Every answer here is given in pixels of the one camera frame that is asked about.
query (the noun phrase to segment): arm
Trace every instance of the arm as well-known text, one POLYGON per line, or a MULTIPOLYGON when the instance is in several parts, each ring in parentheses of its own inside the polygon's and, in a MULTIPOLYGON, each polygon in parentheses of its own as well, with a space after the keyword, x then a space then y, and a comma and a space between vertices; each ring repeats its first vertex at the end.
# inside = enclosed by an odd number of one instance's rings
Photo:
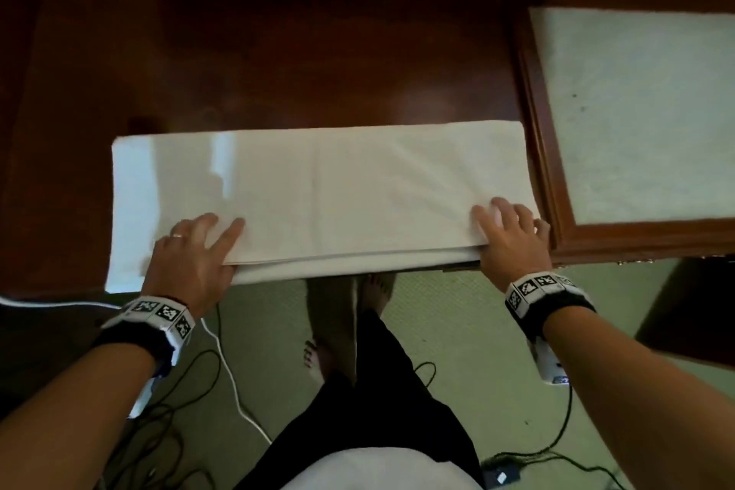
MULTIPOLYGON (((502 226, 483 207, 473 208, 473 216, 489 242, 482 252, 482 271, 504 293, 524 275, 551 270, 550 228, 525 206, 511 206, 502 198, 492 204, 502 216, 502 226)), ((591 310, 559 309, 542 330, 636 488, 688 490, 732 484, 735 406, 730 399, 591 310)))
MULTIPOLYGON (((225 256, 242 233, 238 219, 207 249, 213 214, 185 220, 156 243, 142 294, 185 302, 198 319, 232 282, 225 256)), ((98 346, 0 424, 0 477, 7 490, 90 490, 105 468, 154 358, 126 343, 98 346)))

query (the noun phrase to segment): folded cloth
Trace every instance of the folded cloth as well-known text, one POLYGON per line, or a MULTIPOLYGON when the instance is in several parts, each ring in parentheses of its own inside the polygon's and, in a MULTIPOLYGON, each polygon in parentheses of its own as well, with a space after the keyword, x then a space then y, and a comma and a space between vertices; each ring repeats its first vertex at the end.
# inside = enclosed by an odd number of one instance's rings
POLYGON ((536 211, 523 126, 505 121, 131 136, 113 176, 108 291, 136 290, 156 239, 207 211, 208 244, 247 219, 226 259, 248 264, 240 283, 466 261, 485 242, 473 204, 536 211))

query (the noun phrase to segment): hand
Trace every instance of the hand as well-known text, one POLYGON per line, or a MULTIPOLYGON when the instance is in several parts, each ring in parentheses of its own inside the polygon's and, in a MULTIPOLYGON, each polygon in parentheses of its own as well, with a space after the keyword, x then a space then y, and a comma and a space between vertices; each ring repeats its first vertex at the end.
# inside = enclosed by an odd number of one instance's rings
POLYGON ((235 219, 207 250, 204 240, 218 220, 214 214, 184 219, 173 226, 170 236, 159 238, 141 294, 181 300, 195 319, 219 302, 235 270, 222 262, 242 234, 245 220, 235 219))
POLYGON ((492 198, 490 203, 500 211, 502 227, 486 207, 472 208, 474 220, 487 237, 480 269, 504 293, 523 275, 552 269, 548 250, 551 226, 543 219, 534 219, 526 206, 511 206, 505 198, 492 198))

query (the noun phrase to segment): white cloth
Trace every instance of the white cloth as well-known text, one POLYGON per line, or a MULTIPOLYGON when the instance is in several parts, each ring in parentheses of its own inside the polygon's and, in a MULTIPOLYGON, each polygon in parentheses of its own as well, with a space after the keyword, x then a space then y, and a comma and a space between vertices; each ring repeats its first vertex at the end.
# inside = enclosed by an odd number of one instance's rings
POLYGON ((283 490, 478 490, 453 463, 436 463, 413 449, 362 448, 333 453, 314 463, 283 490))
POLYGON ((138 290, 155 240, 207 211, 209 242, 248 222, 236 283, 472 260, 473 204, 536 211, 517 122, 131 136, 113 166, 110 292, 138 290))

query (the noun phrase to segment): wrist-mounted device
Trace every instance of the wrist-mounted device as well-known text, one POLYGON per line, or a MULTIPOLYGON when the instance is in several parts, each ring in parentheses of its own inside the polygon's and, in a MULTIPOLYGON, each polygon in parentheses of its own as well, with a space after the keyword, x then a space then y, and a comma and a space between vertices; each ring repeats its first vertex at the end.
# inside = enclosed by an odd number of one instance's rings
POLYGON ((581 306, 596 312, 590 298, 563 275, 540 272, 512 282, 506 291, 505 303, 526 335, 541 379, 550 384, 568 385, 569 377, 544 339, 544 322, 553 312, 567 306, 581 306))
POLYGON ((92 347, 110 343, 130 343, 151 353, 156 361, 152 379, 135 403, 130 418, 137 417, 148 403, 156 382, 166 377, 179 362, 196 322, 186 305, 168 297, 139 297, 102 325, 102 333, 92 347))

